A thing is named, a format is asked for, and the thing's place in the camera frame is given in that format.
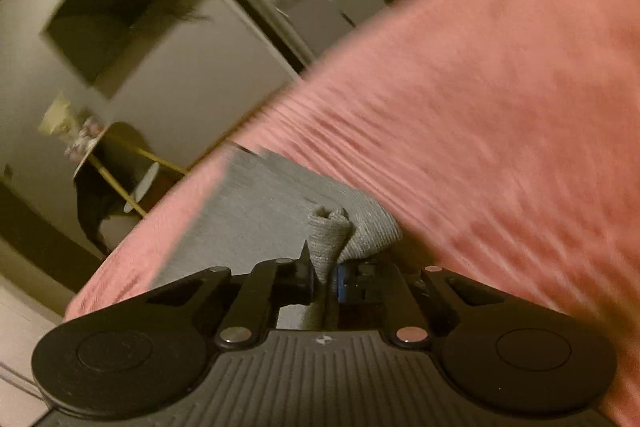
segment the white wall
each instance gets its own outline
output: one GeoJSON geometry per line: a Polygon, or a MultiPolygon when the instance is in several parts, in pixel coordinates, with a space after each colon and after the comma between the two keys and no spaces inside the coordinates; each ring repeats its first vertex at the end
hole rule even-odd
{"type": "MultiPolygon", "coordinates": [[[[0,276],[0,361],[33,380],[31,353],[47,331],[62,321],[60,316],[43,308],[36,301],[0,276]]],[[[36,391],[33,385],[24,383],[8,372],[9,377],[27,389],[36,391]]],[[[0,380],[0,425],[2,427],[29,427],[47,411],[46,404],[31,394],[0,380]]]]}
{"type": "Polygon", "coordinates": [[[74,293],[55,279],[49,277],[25,257],[15,251],[11,245],[0,238],[0,277],[9,279],[12,284],[44,306],[46,314],[53,321],[60,320],[74,293]]]}
{"type": "MultiPolygon", "coordinates": [[[[72,166],[62,145],[38,135],[36,127],[59,90],[106,121],[123,113],[121,102],[83,83],[40,34],[59,2],[0,0],[0,169],[11,165],[18,194],[68,237],[91,248],[76,221],[72,166]]],[[[162,97],[162,92],[148,90],[148,97],[162,97]]]]}

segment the logo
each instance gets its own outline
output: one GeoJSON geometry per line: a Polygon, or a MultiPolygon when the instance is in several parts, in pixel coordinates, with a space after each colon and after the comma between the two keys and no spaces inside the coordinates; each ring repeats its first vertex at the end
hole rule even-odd
{"type": "Polygon", "coordinates": [[[316,342],[318,344],[321,344],[321,346],[326,346],[327,344],[331,344],[334,341],[333,337],[330,337],[329,335],[320,335],[318,338],[316,338],[316,342]]]}

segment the metal screw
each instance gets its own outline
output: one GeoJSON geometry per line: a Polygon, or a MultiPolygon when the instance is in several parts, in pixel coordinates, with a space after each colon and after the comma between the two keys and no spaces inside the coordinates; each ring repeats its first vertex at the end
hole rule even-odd
{"type": "Polygon", "coordinates": [[[429,333],[416,326],[407,326],[396,331],[396,337],[401,342],[407,344],[415,344],[424,342],[426,339],[428,339],[429,333]]]}
{"type": "Polygon", "coordinates": [[[220,331],[220,338],[228,344],[246,342],[251,338],[251,330],[242,326],[225,328],[220,331]]]}

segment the black plastic device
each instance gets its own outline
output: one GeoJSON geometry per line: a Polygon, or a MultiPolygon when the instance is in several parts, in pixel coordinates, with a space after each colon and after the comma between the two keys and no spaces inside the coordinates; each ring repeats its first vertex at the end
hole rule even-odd
{"type": "Polygon", "coordinates": [[[324,331],[275,329],[313,300],[305,247],[62,324],[33,353],[36,425],[612,426],[613,347],[567,315],[435,266],[353,261],[331,287],[324,331]]]}

